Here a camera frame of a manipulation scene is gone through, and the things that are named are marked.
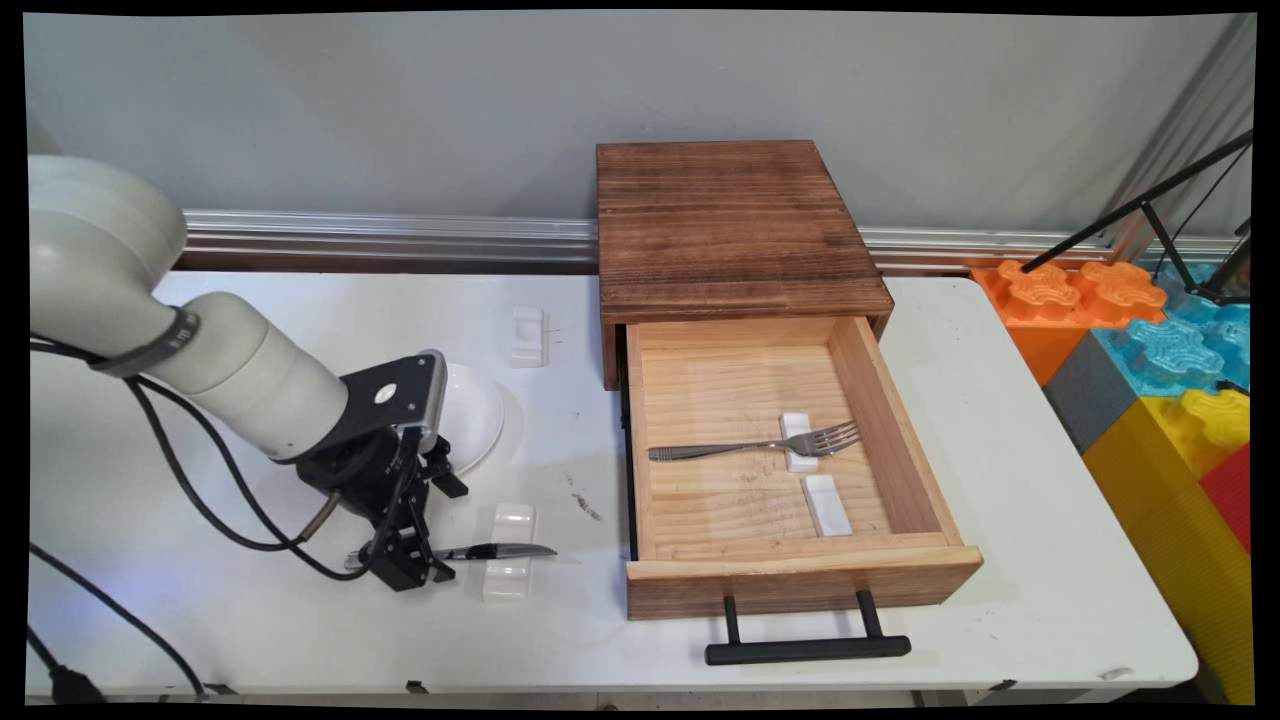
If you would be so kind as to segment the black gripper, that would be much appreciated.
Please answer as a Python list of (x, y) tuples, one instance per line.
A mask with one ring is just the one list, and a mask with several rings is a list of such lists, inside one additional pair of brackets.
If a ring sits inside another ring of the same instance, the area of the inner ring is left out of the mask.
[(312, 451), (296, 461), (298, 478), (324, 495), (337, 492), (343, 509), (371, 523), (381, 523), (392, 512), (394, 530), (380, 543), (381, 555), (371, 561), (367, 573), (394, 592), (454, 579), (454, 569), (431, 547), (428, 501), (431, 489), (438, 489), (447, 498), (462, 498), (470, 492), (454, 471), (451, 443), (447, 438), (436, 438), (435, 445), (419, 456), (420, 468), (403, 496), (406, 516), (403, 503), (394, 497), (394, 492), (402, 475), (412, 466), (412, 447), (397, 430), (375, 430)]

